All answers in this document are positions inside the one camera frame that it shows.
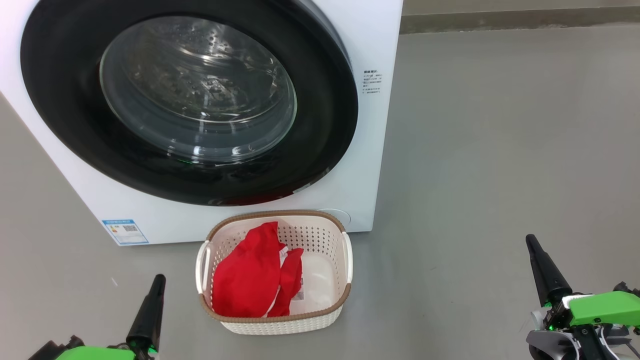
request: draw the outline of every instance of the brown basket rim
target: brown basket rim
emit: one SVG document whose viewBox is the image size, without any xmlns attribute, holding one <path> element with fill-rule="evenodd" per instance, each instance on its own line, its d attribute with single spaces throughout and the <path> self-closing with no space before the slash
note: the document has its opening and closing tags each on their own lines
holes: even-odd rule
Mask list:
<svg viewBox="0 0 640 360">
<path fill-rule="evenodd" d="M 340 223 L 340 221 L 335 218 L 333 215 L 325 213 L 323 211 L 316 210 L 278 210 L 278 211 L 260 211 L 257 213 L 249 213 L 243 215 L 236 215 L 234 217 L 230 217 L 228 219 L 222 220 L 218 225 L 216 225 L 211 231 L 209 235 L 207 235 L 207 241 L 211 241 L 213 236 L 224 226 L 231 224 L 232 222 L 240 221 L 240 220 L 248 220 L 253 218 L 264 218 L 264 217 L 273 217 L 273 216 L 313 216 L 313 217 L 323 217 L 325 219 L 331 220 L 340 230 L 340 232 L 346 232 L 344 226 Z M 205 300 L 204 294 L 198 294 L 200 297 L 200 305 L 205 309 L 207 314 L 212 318 L 216 319 L 219 322 L 227 322 L 227 323 L 274 323 L 274 322 L 290 322 L 295 320 L 304 320 L 309 318 L 315 318 L 317 316 L 328 315 L 340 308 L 349 297 L 349 293 L 351 292 L 351 283 L 347 283 L 344 287 L 344 292 L 338 301 L 324 310 L 313 311 L 311 313 L 303 313 L 297 315 L 289 315 L 289 316 L 278 316 L 273 318 L 234 318 L 230 316 L 222 316 L 217 314 L 207 305 L 207 301 Z"/>
</svg>

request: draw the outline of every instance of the basket handle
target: basket handle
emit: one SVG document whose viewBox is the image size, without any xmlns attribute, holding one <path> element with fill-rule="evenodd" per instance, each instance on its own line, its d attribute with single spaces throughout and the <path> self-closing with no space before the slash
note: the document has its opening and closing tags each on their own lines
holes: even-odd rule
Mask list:
<svg viewBox="0 0 640 360">
<path fill-rule="evenodd" d="M 346 252 L 347 256 L 345 257 L 345 267 L 347 269 L 347 283 L 351 284 L 351 280 L 353 279 L 353 250 L 351 250 L 351 240 L 349 239 L 349 235 L 342 232 L 342 237 L 344 238 L 344 243 L 346 244 Z"/>
<path fill-rule="evenodd" d="M 198 294 L 202 294 L 204 292 L 204 288 L 207 285 L 204 283 L 207 279 L 204 279 L 204 275 L 206 274 L 207 269 L 209 268 L 209 262 L 211 261 L 211 249 L 209 248 L 209 242 L 205 241 L 200 246 L 200 250 L 198 250 L 198 257 L 196 258 L 196 289 L 198 289 Z"/>
</svg>

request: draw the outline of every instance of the washing machine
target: washing machine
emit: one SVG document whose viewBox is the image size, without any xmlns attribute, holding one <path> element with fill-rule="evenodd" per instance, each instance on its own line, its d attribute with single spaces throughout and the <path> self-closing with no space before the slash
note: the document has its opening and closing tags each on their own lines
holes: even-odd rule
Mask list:
<svg viewBox="0 0 640 360">
<path fill-rule="evenodd" d="M 119 245 L 282 209 L 370 231 L 401 8 L 7 2 L 0 91 Z"/>
</svg>

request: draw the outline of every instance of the washing machine door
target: washing machine door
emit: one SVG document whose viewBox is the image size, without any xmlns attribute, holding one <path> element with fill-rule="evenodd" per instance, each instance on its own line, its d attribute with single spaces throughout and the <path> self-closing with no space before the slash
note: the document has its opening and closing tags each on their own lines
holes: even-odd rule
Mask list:
<svg viewBox="0 0 640 360">
<path fill-rule="evenodd" d="M 335 30 L 286 0 L 41 0 L 20 52 L 51 131 L 165 199 L 255 204 L 347 151 L 357 92 Z"/>
</svg>

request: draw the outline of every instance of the white plastic basket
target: white plastic basket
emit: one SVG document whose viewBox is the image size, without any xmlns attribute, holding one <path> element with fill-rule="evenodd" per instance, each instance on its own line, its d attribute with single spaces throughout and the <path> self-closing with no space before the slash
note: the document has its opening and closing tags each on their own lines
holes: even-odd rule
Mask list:
<svg viewBox="0 0 640 360">
<path fill-rule="evenodd" d="M 278 236 L 289 249 L 301 247 L 302 300 L 292 300 L 289 316 L 232 318 L 211 307 L 216 267 L 247 231 L 265 222 L 278 222 Z M 228 218 L 211 230 L 198 251 L 196 287 L 207 313 L 227 329 L 246 335 L 282 335 L 313 331 L 331 325 L 351 291 L 353 255 L 342 224 L 321 211 L 267 211 Z"/>
</svg>

